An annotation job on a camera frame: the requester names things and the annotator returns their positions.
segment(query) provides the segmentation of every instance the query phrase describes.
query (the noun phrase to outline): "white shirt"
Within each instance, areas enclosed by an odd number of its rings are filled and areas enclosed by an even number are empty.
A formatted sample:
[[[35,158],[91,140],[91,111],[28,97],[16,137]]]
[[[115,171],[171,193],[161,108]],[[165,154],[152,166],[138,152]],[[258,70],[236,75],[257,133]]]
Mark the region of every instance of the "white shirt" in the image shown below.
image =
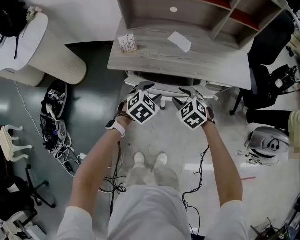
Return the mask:
[[[241,201],[224,204],[208,240],[247,240]],[[92,218],[67,207],[56,240],[94,240]],[[189,240],[190,229],[180,193],[166,186],[134,185],[117,198],[109,221],[109,240]]]

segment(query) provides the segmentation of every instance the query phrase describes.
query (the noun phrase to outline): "white pants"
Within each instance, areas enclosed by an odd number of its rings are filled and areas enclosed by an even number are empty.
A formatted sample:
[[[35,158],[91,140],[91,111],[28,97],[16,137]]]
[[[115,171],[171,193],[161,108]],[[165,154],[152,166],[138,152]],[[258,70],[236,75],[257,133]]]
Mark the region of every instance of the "white pants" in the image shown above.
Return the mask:
[[[175,171],[159,162],[155,164],[153,172],[150,175],[143,163],[135,164],[128,173],[124,183],[126,188],[133,185],[166,186],[180,192],[179,180]]]

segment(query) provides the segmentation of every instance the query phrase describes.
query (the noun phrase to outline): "white floor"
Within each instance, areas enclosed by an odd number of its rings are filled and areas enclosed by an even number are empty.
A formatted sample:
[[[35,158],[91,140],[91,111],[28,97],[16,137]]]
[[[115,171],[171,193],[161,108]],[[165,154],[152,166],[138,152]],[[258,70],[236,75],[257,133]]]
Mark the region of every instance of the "white floor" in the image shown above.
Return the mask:
[[[288,56],[286,50],[283,50],[275,64],[269,67],[269,71],[287,63],[290,67],[295,65],[295,61]],[[242,182],[247,224],[257,226],[265,223],[269,217],[276,227],[280,227],[299,193],[300,161],[290,160],[274,167],[252,166],[246,163],[245,157],[236,156],[237,151],[244,148],[248,134],[260,126],[246,125],[242,106],[239,106],[235,116],[229,115],[237,94],[237,89],[231,89],[222,93],[218,101],[208,103],[215,111],[217,128],[237,165],[241,178],[255,177]],[[297,95],[293,93],[280,96],[276,105],[270,109],[298,109]],[[133,166],[133,155],[136,152],[145,155],[148,167],[151,168],[156,156],[163,151],[168,155],[168,165],[179,176],[180,189],[183,193],[198,186],[199,175],[193,173],[198,171],[200,153],[206,149],[207,141],[201,129],[190,131],[182,125],[175,116],[176,112],[174,105],[167,102],[166,110],[160,111],[143,126],[131,124],[122,141],[124,153],[122,170],[126,173]],[[201,217],[200,235],[205,236],[212,228],[219,210],[210,152],[204,158],[202,169],[202,188],[194,194],[188,194],[186,200],[198,209]],[[188,216],[196,233],[197,214],[193,209],[189,209]]]

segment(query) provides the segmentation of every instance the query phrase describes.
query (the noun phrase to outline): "sleeve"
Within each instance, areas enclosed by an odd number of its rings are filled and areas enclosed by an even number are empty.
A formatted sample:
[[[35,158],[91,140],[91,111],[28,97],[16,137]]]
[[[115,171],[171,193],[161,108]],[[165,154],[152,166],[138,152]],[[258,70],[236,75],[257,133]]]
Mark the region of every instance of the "sleeve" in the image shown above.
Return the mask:
[[[225,203],[218,214],[217,223],[207,234],[207,240],[248,240],[243,216],[243,204],[234,200]]]
[[[67,207],[55,240],[92,240],[92,218],[78,207]]]

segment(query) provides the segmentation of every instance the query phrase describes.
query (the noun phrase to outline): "small box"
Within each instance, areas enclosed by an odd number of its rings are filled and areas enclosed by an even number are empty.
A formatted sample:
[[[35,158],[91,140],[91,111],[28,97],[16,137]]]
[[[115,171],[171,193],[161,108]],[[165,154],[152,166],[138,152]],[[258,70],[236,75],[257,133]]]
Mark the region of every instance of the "small box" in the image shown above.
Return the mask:
[[[199,102],[197,98],[193,98],[176,115],[191,130],[195,130],[208,121],[206,108],[206,104]]]
[[[137,51],[133,34],[120,36],[118,41],[123,54]]]
[[[129,97],[127,104],[126,113],[140,125],[154,117],[160,110],[159,106],[141,90]]]

